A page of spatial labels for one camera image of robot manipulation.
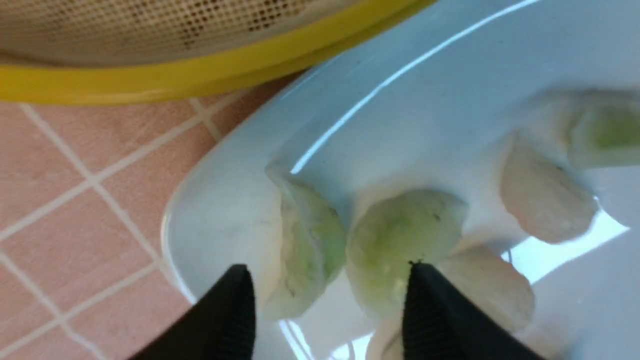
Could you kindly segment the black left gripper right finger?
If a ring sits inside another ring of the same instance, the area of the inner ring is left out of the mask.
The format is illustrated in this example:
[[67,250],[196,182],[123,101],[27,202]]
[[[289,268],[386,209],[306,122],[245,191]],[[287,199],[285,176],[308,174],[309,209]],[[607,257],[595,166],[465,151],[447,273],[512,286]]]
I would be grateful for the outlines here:
[[412,263],[402,315],[405,360],[540,360],[433,265]]

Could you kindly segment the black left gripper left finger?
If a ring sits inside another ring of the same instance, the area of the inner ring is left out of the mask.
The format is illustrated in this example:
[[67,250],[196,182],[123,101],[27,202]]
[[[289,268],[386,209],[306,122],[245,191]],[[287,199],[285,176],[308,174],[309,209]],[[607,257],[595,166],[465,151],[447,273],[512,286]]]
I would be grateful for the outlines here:
[[210,290],[132,360],[251,360],[256,294],[245,264],[233,264]]

